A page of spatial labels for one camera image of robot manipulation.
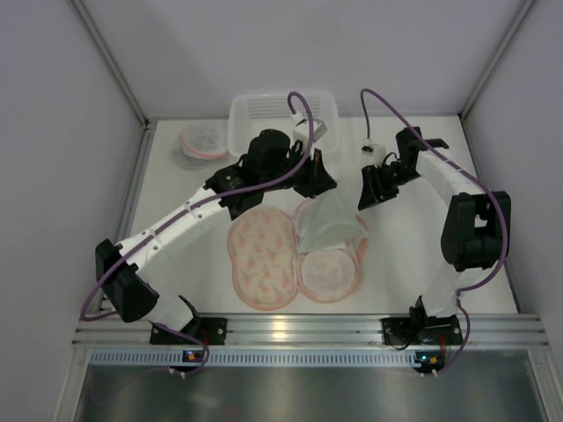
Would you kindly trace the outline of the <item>peach patterned laundry bag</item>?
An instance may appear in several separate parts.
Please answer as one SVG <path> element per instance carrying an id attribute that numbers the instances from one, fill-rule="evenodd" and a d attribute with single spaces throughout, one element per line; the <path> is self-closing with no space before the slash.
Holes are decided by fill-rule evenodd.
<path id="1" fill-rule="evenodd" d="M 232 224 L 227 250 L 234 291 L 242 302 L 263 311 L 285 307 L 299 293 L 314 302 L 338 302 L 360 285 L 366 237 L 320 251 L 297 251 L 298 230 L 312 204 L 302 202 L 292 216 L 276 207 L 256 207 Z"/>

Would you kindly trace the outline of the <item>light green garment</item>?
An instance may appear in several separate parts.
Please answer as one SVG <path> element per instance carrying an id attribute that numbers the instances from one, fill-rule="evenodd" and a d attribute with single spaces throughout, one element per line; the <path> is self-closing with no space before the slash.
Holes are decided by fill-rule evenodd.
<path id="1" fill-rule="evenodd" d="M 368 236 L 351 202 L 340 189 L 302 202 L 294 213 L 293 222 L 298 253 L 336 248 L 348 240 Z"/>

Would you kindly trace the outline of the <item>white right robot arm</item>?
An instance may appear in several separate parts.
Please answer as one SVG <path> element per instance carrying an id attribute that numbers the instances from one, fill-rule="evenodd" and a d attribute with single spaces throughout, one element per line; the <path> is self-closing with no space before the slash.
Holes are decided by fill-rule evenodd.
<path id="1" fill-rule="evenodd" d="M 448 144 L 441 139 L 421 142 L 418 127 L 396 135 L 395 159 L 386 147 L 367 140 L 362 153 L 370 163 L 362 168 L 360 210 L 397 197 L 399 188 L 417 178 L 425 179 L 448 207 L 440 238 L 445 263 L 416 306 L 427 317 L 449 317 L 457 312 L 460 289 L 469 287 L 486 269 L 508 251 L 511 199 L 503 191 L 494 192 L 493 204 L 483 188 L 455 168 Z"/>

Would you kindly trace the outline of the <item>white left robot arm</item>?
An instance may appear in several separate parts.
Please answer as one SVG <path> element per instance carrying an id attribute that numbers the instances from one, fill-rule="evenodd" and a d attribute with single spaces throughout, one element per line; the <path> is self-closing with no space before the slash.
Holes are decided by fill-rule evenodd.
<path id="1" fill-rule="evenodd" d="M 125 323 L 145 319 L 174 331 L 197 325 L 199 315 L 181 295 L 157 291 L 155 271 L 222 223 L 258 206 L 268 192 L 292 189 L 314 198 L 336 187 L 315 144 L 264 129 L 236 163 L 216 171 L 183 205 L 136 236 L 95 249 L 96 277 L 114 312 Z"/>

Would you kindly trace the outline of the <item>white mesh pink-trimmed laundry bag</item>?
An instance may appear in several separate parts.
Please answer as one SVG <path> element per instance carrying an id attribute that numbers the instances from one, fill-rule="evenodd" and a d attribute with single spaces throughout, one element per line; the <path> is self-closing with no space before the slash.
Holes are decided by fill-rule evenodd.
<path id="1" fill-rule="evenodd" d="M 226 130 L 219 123 L 189 123 L 172 145 L 170 157 L 181 168 L 198 170 L 228 156 Z"/>

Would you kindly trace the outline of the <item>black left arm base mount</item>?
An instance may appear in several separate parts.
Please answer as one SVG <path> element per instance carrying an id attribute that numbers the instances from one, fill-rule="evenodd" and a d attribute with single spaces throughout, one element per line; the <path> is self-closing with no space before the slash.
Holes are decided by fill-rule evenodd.
<path id="1" fill-rule="evenodd" d="M 200 340 L 207 346 L 223 346 L 228 319 L 216 316 L 198 316 L 181 332 Z M 154 346 L 188 345 L 193 341 L 179 337 L 152 325 L 150 344 Z"/>

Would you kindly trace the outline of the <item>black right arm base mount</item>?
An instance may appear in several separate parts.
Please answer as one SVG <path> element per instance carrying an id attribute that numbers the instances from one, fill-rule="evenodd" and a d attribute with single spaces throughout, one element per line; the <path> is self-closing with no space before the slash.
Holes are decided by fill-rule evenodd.
<path id="1" fill-rule="evenodd" d="M 429 316 L 420 296 L 409 308 L 408 316 L 382 320 L 384 344 L 397 350 L 408 346 L 460 346 L 462 332 L 455 315 Z"/>

